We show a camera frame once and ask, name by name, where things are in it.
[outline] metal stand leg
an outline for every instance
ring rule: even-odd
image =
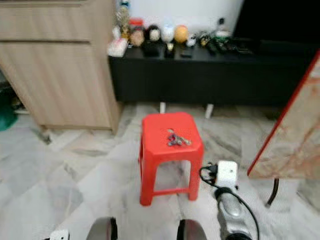
[[[160,102],[160,113],[165,114],[166,113],[166,103],[165,102]]]
[[[274,182],[273,182],[273,189],[272,189],[271,196],[269,197],[268,201],[265,204],[266,208],[270,208],[271,204],[275,200],[277,192],[278,192],[278,188],[279,188],[279,178],[275,178]]]
[[[214,109],[214,105],[213,104],[208,104],[206,106],[206,110],[205,110],[205,118],[206,119],[209,119],[211,117],[213,109]]]

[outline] red stool top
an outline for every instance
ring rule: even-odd
[[[191,145],[168,146],[172,129],[175,134],[191,141]],[[203,143],[191,115],[185,112],[150,114],[142,120],[143,147],[153,155],[172,155],[203,151]]]

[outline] power cord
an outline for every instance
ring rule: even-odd
[[[200,170],[199,170],[199,175],[200,175],[200,178],[202,181],[204,181],[206,184],[209,184],[210,186],[212,187],[215,187],[217,189],[221,189],[222,187],[221,186],[217,186],[215,184],[216,182],[216,177],[215,176],[212,176],[210,173],[209,173],[209,176],[211,177],[210,179],[205,179],[203,176],[202,176],[202,170],[208,170],[210,167],[214,167],[213,165],[212,166],[204,166],[204,167],[201,167]],[[256,227],[256,238],[257,240],[260,240],[260,229],[259,229],[259,224],[258,224],[258,221],[257,221],[257,218],[255,216],[255,214],[253,213],[253,211],[251,210],[251,208],[246,204],[246,202],[240,197],[238,196],[237,194],[233,193],[232,191],[228,192],[229,194],[235,196],[240,203],[242,203],[246,209],[248,209],[249,213],[251,214],[253,220],[254,220],[254,224],[255,224],[255,227]]]

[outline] wooden cabinet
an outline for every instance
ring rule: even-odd
[[[1,1],[0,68],[44,127],[117,130],[113,0]]]

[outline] yellow ball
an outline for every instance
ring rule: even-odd
[[[178,25],[175,28],[174,40],[178,43],[184,43],[188,39],[188,28],[184,25]]]

